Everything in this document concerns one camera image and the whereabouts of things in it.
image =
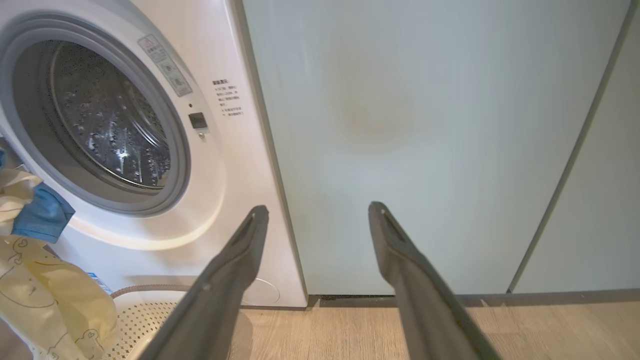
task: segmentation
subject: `printed cartoon pattern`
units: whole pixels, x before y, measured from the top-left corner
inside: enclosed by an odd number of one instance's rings
[[[6,233],[38,183],[0,170],[0,318],[36,360],[98,360],[119,340],[111,297],[46,242]]]

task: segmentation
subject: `white washing machine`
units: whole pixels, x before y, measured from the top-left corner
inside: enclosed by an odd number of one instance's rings
[[[53,250],[113,291],[191,284],[265,204],[243,301],[307,305],[236,6],[0,0],[1,130],[76,209]]]

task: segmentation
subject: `sticker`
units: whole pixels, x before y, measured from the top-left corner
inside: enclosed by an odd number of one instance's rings
[[[178,66],[166,53],[164,47],[160,44],[154,35],[147,35],[140,40],[138,44],[147,52],[147,55],[158,66],[164,77],[169,81],[175,93],[178,96],[187,95],[193,92],[187,79],[184,78]]]
[[[213,85],[216,87],[216,97],[221,107],[222,116],[244,115],[242,106],[240,106],[240,94],[238,94],[237,86],[230,83],[228,79],[214,80]]]
[[[107,294],[109,294],[109,295],[113,294],[113,291],[111,291],[111,289],[109,289],[109,286],[107,286],[104,282],[102,282],[102,280],[100,280],[94,273],[88,272],[87,274],[89,274],[89,277],[91,277],[93,280],[95,280],[95,282],[97,282],[98,285],[100,285],[100,287],[104,291],[106,291]]]

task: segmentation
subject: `wooden floor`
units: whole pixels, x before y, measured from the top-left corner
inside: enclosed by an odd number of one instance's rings
[[[397,309],[387,301],[243,309],[231,359],[407,359]],[[467,310],[503,359],[640,359],[640,302]],[[31,359],[1,322],[0,359]]]

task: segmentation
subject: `light blue cabinet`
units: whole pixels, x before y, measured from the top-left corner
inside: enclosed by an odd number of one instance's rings
[[[636,14],[558,202],[514,291],[640,288]]]
[[[625,0],[245,0],[311,294],[386,294],[386,203],[456,293],[504,293]]]

